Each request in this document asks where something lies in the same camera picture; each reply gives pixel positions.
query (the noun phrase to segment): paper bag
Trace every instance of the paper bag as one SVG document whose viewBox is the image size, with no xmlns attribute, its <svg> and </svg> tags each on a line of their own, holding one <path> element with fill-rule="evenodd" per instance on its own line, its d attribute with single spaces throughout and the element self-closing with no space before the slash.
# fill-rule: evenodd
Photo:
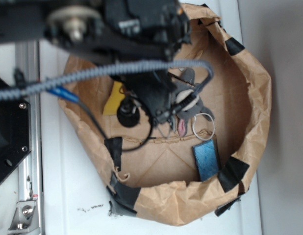
<svg viewBox="0 0 303 235">
<path fill-rule="evenodd" d="M 200 144 L 192 133 L 169 139 L 154 133 L 143 148 L 123 153 L 119 169 L 104 139 L 88 116 L 74 104 L 59 103 L 74 126 L 88 156 L 111 193 L 113 212 L 184 225 L 235 200 L 248 191 L 265 149 L 271 111 L 271 79 L 261 64 L 219 25 L 220 18 L 208 7 L 184 4 L 192 27 L 192 44 L 184 45 L 177 59 L 203 59 L 215 71 L 213 80 L 200 94 L 215 115 L 215 139 L 222 169 L 200 182 L 192 146 Z M 94 65 L 71 56 L 65 72 Z M 180 70 L 171 71 L 180 75 Z M 195 68 L 196 81 L 205 76 Z M 136 145 L 148 130 L 147 121 L 123 131 L 116 116 L 103 116 L 113 80 L 99 77 L 70 84 L 68 88 L 83 100 L 109 137 L 122 137 L 123 147 Z M 210 135 L 211 123 L 197 122 L 199 135 Z"/>
</svg>

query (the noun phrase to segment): bolt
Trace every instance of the bolt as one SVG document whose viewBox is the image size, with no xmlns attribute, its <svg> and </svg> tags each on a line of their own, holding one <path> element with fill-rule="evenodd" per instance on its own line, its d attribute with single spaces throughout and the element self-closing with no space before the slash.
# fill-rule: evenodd
<svg viewBox="0 0 303 235">
<path fill-rule="evenodd" d="M 82 42 L 87 25 L 80 18 L 72 18 L 64 23 L 63 29 L 70 36 L 72 42 Z"/>
<path fill-rule="evenodd" d="M 24 228 L 24 223 L 17 224 L 17 229 L 23 229 L 23 228 Z"/>
<path fill-rule="evenodd" d="M 21 103 L 21 104 L 19 104 L 19 108 L 20 109 L 26 109 L 27 105 L 25 103 Z"/>
<path fill-rule="evenodd" d="M 33 214 L 33 208 L 30 206 L 24 206 L 22 209 L 22 213 L 24 216 L 29 216 Z"/>
</svg>

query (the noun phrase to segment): gray wall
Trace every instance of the gray wall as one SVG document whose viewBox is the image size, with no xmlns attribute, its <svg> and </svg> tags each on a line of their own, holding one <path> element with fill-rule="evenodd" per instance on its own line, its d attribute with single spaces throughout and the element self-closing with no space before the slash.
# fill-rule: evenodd
<svg viewBox="0 0 303 235">
<path fill-rule="evenodd" d="M 273 79 L 258 169 L 264 235 L 303 235 L 303 0 L 238 0 L 243 42 Z"/>
</svg>

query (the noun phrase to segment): yellow tag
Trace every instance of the yellow tag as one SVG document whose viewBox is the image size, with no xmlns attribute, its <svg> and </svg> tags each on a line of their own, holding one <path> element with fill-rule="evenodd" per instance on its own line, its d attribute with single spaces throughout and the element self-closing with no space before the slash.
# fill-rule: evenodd
<svg viewBox="0 0 303 235">
<path fill-rule="evenodd" d="M 113 83 L 111 95 L 103 108 L 103 115 L 116 115 L 117 114 L 117 110 L 120 106 L 120 103 L 125 98 L 125 95 L 120 93 L 121 87 L 122 87 L 121 82 L 115 81 Z"/>
</svg>

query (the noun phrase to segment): blue connector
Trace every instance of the blue connector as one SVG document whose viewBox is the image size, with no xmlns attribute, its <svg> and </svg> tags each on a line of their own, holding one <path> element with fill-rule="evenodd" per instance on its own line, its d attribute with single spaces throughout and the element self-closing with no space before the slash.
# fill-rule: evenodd
<svg viewBox="0 0 303 235">
<path fill-rule="evenodd" d="M 68 101 L 71 101 L 73 103 L 78 103 L 79 102 L 78 96 L 76 94 L 68 91 L 64 87 L 56 87 L 56 88 L 53 88 L 51 90 L 48 90 L 48 92 L 57 96 L 57 97 L 66 99 Z"/>
</svg>

